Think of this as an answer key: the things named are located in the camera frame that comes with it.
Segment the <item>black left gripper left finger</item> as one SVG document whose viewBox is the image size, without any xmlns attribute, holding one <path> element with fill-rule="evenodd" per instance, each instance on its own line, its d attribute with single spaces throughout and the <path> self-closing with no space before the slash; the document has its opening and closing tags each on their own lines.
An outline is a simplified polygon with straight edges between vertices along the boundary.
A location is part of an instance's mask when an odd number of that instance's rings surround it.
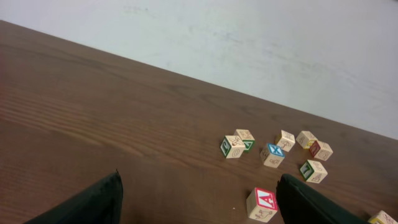
<svg viewBox="0 0 398 224">
<path fill-rule="evenodd" d="M 122 203 L 123 183 L 119 172 L 116 171 L 27 223 L 119 224 Z"/>
</svg>

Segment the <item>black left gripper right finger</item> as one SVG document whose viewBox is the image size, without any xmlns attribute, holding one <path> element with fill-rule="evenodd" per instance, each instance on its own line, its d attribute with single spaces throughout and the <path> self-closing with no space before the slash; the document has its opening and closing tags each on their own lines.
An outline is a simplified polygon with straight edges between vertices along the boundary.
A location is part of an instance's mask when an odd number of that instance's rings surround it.
<svg viewBox="0 0 398 224">
<path fill-rule="evenodd" d="M 290 174 L 282 174 L 276 200 L 285 224 L 367 224 Z"/>
</svg>

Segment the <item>wooden block green L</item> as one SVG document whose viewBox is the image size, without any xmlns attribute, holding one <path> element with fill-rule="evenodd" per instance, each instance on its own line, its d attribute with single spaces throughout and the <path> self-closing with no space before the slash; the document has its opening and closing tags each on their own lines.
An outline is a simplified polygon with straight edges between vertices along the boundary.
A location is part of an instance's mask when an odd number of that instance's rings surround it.
<svg viewBox="0 0 398 224">
<path fill-rule="evenodd" d="M 313 160 L 306 160 L 299 171 L 306 182 L 315 184 L 319 184 L 328 175 L 323 165 Z"/>
</svg>

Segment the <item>wooden block yellow violin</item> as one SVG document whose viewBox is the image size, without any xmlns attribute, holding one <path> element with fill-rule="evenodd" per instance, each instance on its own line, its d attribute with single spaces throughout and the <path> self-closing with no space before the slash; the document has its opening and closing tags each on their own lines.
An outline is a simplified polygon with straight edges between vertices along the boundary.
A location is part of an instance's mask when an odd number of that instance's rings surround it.
<svg viewBox="0 0 398 224">
<path fill-rule="evenodd" d="M 397 224 L 397 221 L 383 210 L 372 216 L 368 222 L 371 224 Z"/>
</svg>

